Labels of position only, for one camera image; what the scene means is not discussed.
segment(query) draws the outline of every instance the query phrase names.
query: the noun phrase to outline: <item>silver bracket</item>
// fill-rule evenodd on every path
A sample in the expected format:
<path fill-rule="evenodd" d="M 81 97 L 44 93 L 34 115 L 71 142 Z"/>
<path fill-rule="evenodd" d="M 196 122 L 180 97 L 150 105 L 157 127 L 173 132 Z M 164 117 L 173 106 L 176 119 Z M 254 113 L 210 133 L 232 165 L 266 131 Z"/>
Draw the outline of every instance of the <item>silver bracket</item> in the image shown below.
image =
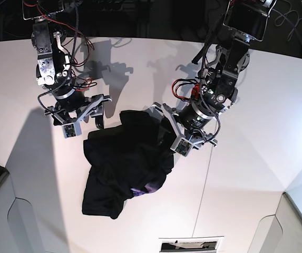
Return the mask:
<path fill-rule="evenodd" d="M 59 50 L 61 50 L 65 54 L 65 64 L 63 65 L 63 67 L 64 67 L 63 76 L 66 76 L 65 73 L 67 74 L 68 70 L 70 69 L 70 58 L 69 58 L 69 54 L 68 54 L 67 50 L 61 44 L 61 37 L 62 37 L 61 32 L 54 33 L 54 38 L 56 38 L 57 47 L 59 48 Z"/>
<path fill-rule="evenodd" d="M 216 57 L 215 60 L 206 64 L 206 69 L 218 64 L 222 55 L 223 47 L 220 45 L 216 46 Z"/>
<path fill-rule="evenodd" d="M 230 109 L 233 106 L 233 102 L 230 101 L 230 99 L 226 99 L 224 103 L 222 104 L 224 107 L 222 110 L 219 111 L 219 115 L 223 114 L 226 112 L 228 109 Z"/>
<path fill-rule="evenodd" d="M 211 139 L 212 134 L 206 134 L 203 130 L 201 130 L 203 137 L 194 137 L 191 134 L 183 134 L 181 131 L 183 127 L 180 127 L 178 122 L 174 118 L 174 114 L 178 113 L 175 108 L 173 109 L 166 104 L 159 104 L 157 102 L 154 102 L 152 107 L 162 112 L 164 117 L 169 120 L 174 133 L 177 136 L 171 146 L 171 150 L 175 151 L 176 153 L 186 157 L 193 148 L 199 150 L 202 148 L 202 145 L 206 143 L 206 140 Z M 213 144 L 215 147 L 218 144 L 218 141 L 216 139 L 209 140 L 208 142 Z"/>
<path fill-rule="evenodd" d="M 37 63 L 41 74 L 41 78 L 37 80 L 38 84 L 52 85 L 55 83 L 55 67 L 47 22 L 39 22 L 33 25 L 32 42 L 37 50 Z"/>
<path fill-rule="evenodd" d="M 112 102 L 110 96 L 104 96 L 103 94 L 88 99 L 90 104 L 80 108 L 81 112 L 77 115 L 77 118 L 72 118 L 69 122 L 64 121 L 58 114 L 54 114 L 54 117 L 62 123 L 61 126 L 65 138 L 81 135 L 81 121 L 86 120 L 88 116 L 93 118 L 104 115 L 103 103 L 107 101 Z"/>

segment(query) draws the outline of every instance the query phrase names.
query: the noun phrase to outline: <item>white table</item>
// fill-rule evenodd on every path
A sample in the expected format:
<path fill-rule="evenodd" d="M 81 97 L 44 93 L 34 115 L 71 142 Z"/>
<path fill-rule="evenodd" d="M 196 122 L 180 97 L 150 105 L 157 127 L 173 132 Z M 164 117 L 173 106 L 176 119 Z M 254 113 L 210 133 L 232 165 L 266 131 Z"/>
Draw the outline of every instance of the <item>white table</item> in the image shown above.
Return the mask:
<path fill-rule="evenodd" d="M 112 47 L 116 41 L 92 39 L 91 60 L 104 68 L 93 64 L 103 78 L 87 93 L 110 93 L 115 101 L 107 104 L 105 126 L 119 125 L 122 110 L 143 110 L 154 101 L 176 106 L 170 85 L 194 76 L 198 67 L 190 61 L 202 45 L 126 38 L 120 45 L 127 45 Z M 45 250 L 157 252 L 159 238 L 224 236 L 222 251 L 247 252 L 259 221 L 275 214 L 302 169 L 302 60 L 253 51 L 250 61 L 238 82 L 238 103 L 221 117 L 218 147 L 177 157 L 158 192 L 129 200 L 111 220 L 81 213 L 90 169 L 82 144 L 94 122 L 82 125 L 82 136 L 64 139 L 37 102 L 43 90 L 31 42 L 1 42 L 0 162 L 16 197 L 32 204 Z M 207 128 L 213 131 L 215 123 Z"/>

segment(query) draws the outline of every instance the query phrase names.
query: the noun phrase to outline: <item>purple fabric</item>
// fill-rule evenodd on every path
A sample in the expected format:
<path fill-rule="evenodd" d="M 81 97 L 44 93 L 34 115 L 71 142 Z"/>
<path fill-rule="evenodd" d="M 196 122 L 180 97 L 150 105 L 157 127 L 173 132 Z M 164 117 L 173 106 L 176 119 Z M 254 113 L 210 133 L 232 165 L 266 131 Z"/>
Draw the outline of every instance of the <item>purple fabric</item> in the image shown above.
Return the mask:
<path fill-rule="evenodd" d="M 154 193 L 160 189 L 160 185 L 157 183 L 148 183 L 145 185 L 144 188 L 138 190 L 136 188 L 131 188 L 131 191 L 133 192 L 134 197 L 138 197 L 144 194 Z"/>

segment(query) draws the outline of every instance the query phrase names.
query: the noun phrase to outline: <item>screw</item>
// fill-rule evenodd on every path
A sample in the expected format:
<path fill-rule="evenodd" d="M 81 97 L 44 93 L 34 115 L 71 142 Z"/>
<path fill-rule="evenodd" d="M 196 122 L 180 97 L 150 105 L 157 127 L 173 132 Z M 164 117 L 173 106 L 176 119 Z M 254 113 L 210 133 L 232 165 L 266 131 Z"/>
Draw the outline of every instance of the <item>screw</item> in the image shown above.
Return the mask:
<path fill-rule="evenodd" d="M 44 81 L 45 81 L 45 83 L 47 84 L 47 85 L 52 85 L 52 84 L 54 84 L 54 79 L 51 77 L 51 76 L 47 76 L 47 77 L 45 77 L 44 78 Z"/>
<path fill-rule="evenodd" d="M 222 95 L 222 94 L 220 94 L 220 95 L 218 95 L 217 100 L 218 100 L 219 102 L 222 102 L 223 100 L 225 100 L 225 96 Z"/>

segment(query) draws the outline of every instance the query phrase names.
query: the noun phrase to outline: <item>black background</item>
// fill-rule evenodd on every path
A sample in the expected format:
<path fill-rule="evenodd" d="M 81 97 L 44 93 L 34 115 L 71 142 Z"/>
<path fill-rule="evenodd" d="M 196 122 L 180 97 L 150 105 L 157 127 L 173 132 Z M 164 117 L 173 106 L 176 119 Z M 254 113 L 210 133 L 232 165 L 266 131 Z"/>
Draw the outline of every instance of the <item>black background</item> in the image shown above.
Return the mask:
<path fill-rule="evenodd" d="M 302 18 L 301 1 L 289 2 Z M 209 27 L 227 5 L 228 0 L 84 0 L 79 7 L 80 30 L 86 36 L 202 42 Z M 282 13 L 287 13 L 289 8 L 285 0 L 278 0 L 275 5 L 275 9 Z M 276 27 L 274 21 L 277 17 L 278 14 L 272 12 L 264 41 L 252 41 L 251 48 L 302 58 L 297 36 L 294 34 L 287 42 L 292 26 L 284 22 L 281 27 Z M 296 23 L 296 13 L 288 17 Z M 75 23 L 74 13 L 58 14 L 57 19 L 72 25 Z M 0 41 L 30 38 L 32 24 L 33 21 L 23 20 L 21 0 L 7 0 L 0 6 Z M 302 21 L 297 30 L 302 36 Z"/>

